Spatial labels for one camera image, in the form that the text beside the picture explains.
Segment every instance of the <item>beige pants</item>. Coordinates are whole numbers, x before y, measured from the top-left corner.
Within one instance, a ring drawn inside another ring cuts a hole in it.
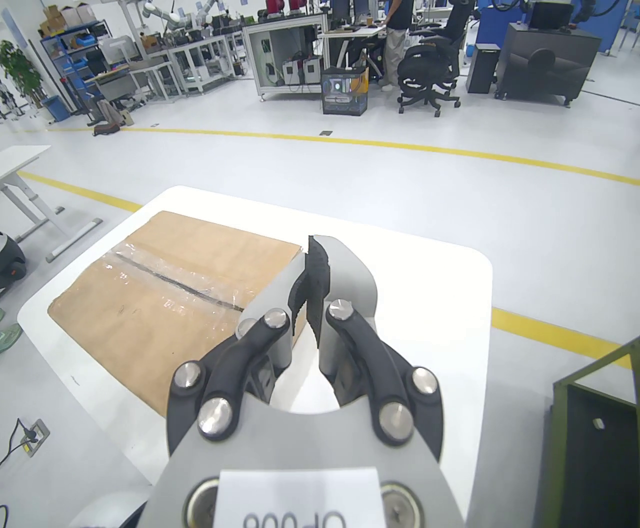
[[[382,84],[398,85],[398,64],[404,58],[404,37],[406,30],[387,28],[385,44],[385,78]]]

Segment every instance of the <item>green metal frame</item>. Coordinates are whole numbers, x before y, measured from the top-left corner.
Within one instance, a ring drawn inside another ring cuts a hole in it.
[[[544,511],[542,512],[543,528],[557,528],[560,526],[560,516],[564,497],[564,463],[566,459],[567,389],[570,385],[578,385],[581,389],[591,391],[595,394],[600,394],[608,397],[609,399],[618,400],[618,398],[608,394],[590,389],[584,385],[579,385],[576,381],[588,376],[589,374],[593,374],[602,367],[618,361],[627,354],[631,359],[631,369],[634,377],[634,389],[636,392],[636,419],[638,439],[640,439],[640,408],[638,406],[638,402],[640,401],[640,337],[636,337],[633,341],[622,345],[617,350],[614,350],[599,360],[594,361],[585,368],[580,369],[579,371],[576,371],[554,383],[554,405],[551,411],[550,452],[547,464],[548,474],[544,491]]]

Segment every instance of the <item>yellow floor line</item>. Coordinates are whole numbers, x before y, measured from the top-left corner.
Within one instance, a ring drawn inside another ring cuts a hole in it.
[[[29,180],[33,180],[39,183],[44,183],[51,187],[55,187],[56,189],[62,189],[63,191],[67,191],[69,193],[73,193],[78,196],[91,198],[96,202],[102,202],[103,204],[112,205],[113,207],[124,209],[125,211],[136,212],[138,209],[140,209],[140,207],[142,207],[142,205],[135,204],[134,202],[130,202],[128,200],[122,200],[121,198],[116,198],[115,196],[109,196],[109,195],[98,193],[96,191],[91,191],[89,189],[85,189],[82,187],[76,187],[75,185],[70,185],[68,183],[59,182],[57,180],[51,180],[49,178],[38,176],[37,174],[25,172],[23,170],[18,171],[18,174],[23,178],[28,178]]]
[[[125,211],[136,212],[142,205],[128,200],[122,200],[115,196],[105,195],[75,185],[59,182],[50,178],[44,178],[30,172],[20,171],[20,176],[28,178],[30,180],[47,184],[56,189],[61,189],[75,195],[84,196],[85,198],[91,198],[97,202],[103,204],[112,205],[124,209]],[[590,358],[598,359],[608,354],[612,350],[615,350],[620,345],[599,339],[592,335],[586,335],[584,333],[576,332],[575,330],[569,330],[561,326],[545,323],[543,321],[537,321],[530,317],[520,316],[511,312],[506,312],[500,308],[492,309],[492,326],[498,330],[504,330],[505,332],[513,333],[527,339],[532,339],[540,343],[548,344],[588,356]],[[631,363],[628,357],[622,358],[617,363],[626,368],[631,368]]]
[[[517,163],[520,165],[529,165],[553,170],[561,170],[564,172],[572,172],[574,174],[583,174],[585,176],[593,176],[629,185],[640,186],[640,179],[628,178],[611,172],[603,172],[600,170],[587,169],[574,165],[566,165],[563,163],[553,163],[551,161],[543,161],[540,159],[531,159],[520,156],[507,156],[506,154],[493,154],[491,152],[480,152],[478,150],[463,150],[460,148],[434,147],[432,145],[414,145],[413,143],[394,143],[391,141],[374,141],[374,140],[358,140],[349,138],[336,138],[327,136],[299,136],[294,134],[272,134],[268,132],[235,132],[225,130],[198,130],[198,129],[161,129],[161,128],[135,128],[126,127],[122,129],[124,132],[155,132],[168,134],[204,134],[210,136],[235,136],[240,138],[268,138],[274,140],[291,140],[291,141],[312,141],[315,143],[334,143],[340,145],[360,145],[365,147],[382,147],[382,148],[400,148],[403,150],[417,150],[419,152],[436,152],[438,154],[450,154],[452,156],[465,156],[480,159],[491,159],[494,161],[504,161],[506,163]],[[81,128],[55,128],[47,129],[48,132],[88,132],[88,129]]]

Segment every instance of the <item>office chair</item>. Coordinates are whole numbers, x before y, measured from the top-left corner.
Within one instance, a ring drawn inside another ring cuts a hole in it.
[[[398,113],[404,113],[405,106],[424,101],[425,104],[431,103],[436,109],[434,115],[440,117],[437,99],[454,101],[453,106],[458,108],[459,97],[433,89],[434,84],[441,86],[450,73],[449,58],[435,44],[419,44],[409,48],[404,59],[398,64],[398,83],[401,90],[397,100],[400,103]]]
[[[476,0],[449,0],[453,9],[447,19],[444,28],[437,22],[427,22],[419,27],[418,31],[412,31],[410,35],[424,36],[420,44],[434,44],[440,54],[449,60],[449,75],[438,84],[444,90],[452,90],[456,87],[456,79],[460,75],[458,55],[465,43],[466,27],[469,17],[476,7]]]

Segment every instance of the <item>power outlet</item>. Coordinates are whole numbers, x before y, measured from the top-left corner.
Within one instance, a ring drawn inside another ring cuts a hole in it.
[[[44,422],[40,419],[37,419],[36,422],[29,428],[30,431],[34,431],[36,433],[36,441],[28,442],[26,435],[22,437],[20,441],[21,444],[24,444],[22,448],[31,458],[36,454],[36,451],[39,450],[42,443],[49,437],[49,430]]]

